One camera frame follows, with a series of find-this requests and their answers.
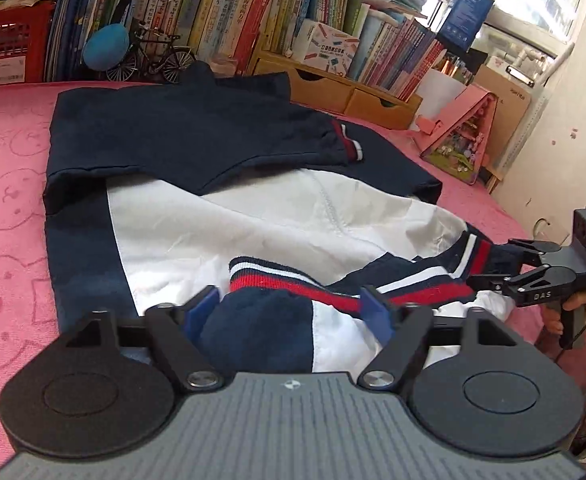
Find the cardboard box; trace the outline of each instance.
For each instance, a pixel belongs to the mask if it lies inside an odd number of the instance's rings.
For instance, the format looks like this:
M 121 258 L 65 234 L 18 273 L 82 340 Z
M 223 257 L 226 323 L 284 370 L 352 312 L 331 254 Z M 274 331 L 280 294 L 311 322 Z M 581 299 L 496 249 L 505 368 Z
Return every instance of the cardboard box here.
M 492 163 L 502 154 L 509 140 L 511 140 L 515 128 L 520 124 L 527 108 L 529 108 L 531 94 L 518 84 L 512 83 L 484 65 L 478 70 L 473 83 L 493 92 L 498 98 L 496 116 L 494 117 L 486 147 L 486 154 L 489 156 L 488 169 L 490 171 Z
M 324 70 L 346 76 L 359 40 L 324 23 L 304 20 L 295 43 L 292 59 Z

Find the bed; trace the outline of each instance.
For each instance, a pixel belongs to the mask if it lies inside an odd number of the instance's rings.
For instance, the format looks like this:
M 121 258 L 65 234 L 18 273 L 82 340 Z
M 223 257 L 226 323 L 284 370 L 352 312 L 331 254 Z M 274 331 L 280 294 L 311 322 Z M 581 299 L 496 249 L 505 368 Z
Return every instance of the bed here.
M 0 390 L 57 335 L 44 241 L 48 125 L 57 95 L 101 83 L 17 85 L 0 88 Z M 375 129 L 444 183 L 438 205 L 482 230 L 496 243 L 527 237 L 480 184 L 467 186 L 419 158 L 406 132 Z M 509 324 L 534 342 L 542 327 L 537 307 L 518 309 Z M 0 425 L 0 464 L 12 454 Z

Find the white fabric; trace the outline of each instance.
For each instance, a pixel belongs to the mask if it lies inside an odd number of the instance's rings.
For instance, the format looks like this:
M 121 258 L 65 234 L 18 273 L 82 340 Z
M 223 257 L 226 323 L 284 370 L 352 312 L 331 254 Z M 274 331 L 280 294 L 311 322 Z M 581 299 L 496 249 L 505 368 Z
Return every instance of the white fabric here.
M 313 301 L 313 372 L 349 372 L 354 381 L 382 350 L 361 319 Z
M 328 285 L 387 252 L 407 260 L 440 254 L 466 229 L 461 219 L 438 206 L 311 170 L 245 176 L 202 197 L 159 180 L 116 178 L 108 183 L 108 204 L 122 267 L 140 314 L 158 303 L 183 304 L 206 285 L 226 294 L 228 264 L 237 256 L 294 267 Z M 462 275 L 476 241 L 469 237 L 452 277 Z M 247 264 L 239 265 L 232 272 Z M 441 267 L 424 272 L 448 273 Z M 427 277 L 411 276 L 380 291 Z M 504 320 L 513 301 L 481 292 L 473 303 L 450 303 L 438 314 L 463 317 L 472 306 Z M 313 342 L 313 371 L 348 371 L 354 377 L 380 350 L 364 323 L 317 301 Z M 457 350 L 432 349 L 428 364 Z

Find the black cable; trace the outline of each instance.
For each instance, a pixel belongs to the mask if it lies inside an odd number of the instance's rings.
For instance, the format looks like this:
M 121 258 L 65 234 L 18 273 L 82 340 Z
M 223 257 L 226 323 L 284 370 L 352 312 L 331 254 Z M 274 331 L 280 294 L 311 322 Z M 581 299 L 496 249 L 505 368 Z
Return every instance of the black cable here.
M 558 361 L 560 361 L 560 358 L 564 355 L 564 352 L 566 352 L 568 350 L 569 347 L 573 346 L 573 344 L 580 339 L 580 336 L 584 333 L 584 331 L 586 330 L 586 323 L 584 324 L 584 326 L 582 327 L 582 330 L 580 330 L 580 332 L 577 333 L 577 335 L 571 339 L 571 342 L 564 347 L 563 349 L 561 349 L 560 353 L 557 355 L 557 357 L 555 359 L 553 359 L 553 362 L 555 364 L 558 364 Z

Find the window frame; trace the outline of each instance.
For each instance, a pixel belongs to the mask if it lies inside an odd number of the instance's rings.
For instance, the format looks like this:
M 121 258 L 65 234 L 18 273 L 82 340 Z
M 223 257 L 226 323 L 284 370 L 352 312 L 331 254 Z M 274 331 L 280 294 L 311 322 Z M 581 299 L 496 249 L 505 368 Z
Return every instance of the window frame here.
M 580 0 L 576 10 L 576 18 L 571 24 L 568 39 L 560 40 L 550 32 L 539 28 L 537 25 L 519 20 L 510 14 L 507 14 L 497 6 L 493 6 L 486 19 L 486 24 L 502 30 L 503 32 L 518 38 L 519 40 L 529 43 L 531 46 L 541 50 L 551 57 L 559 56 L 569 43 L 576 40 L 584 16 L 586 13 L 586 0 Z

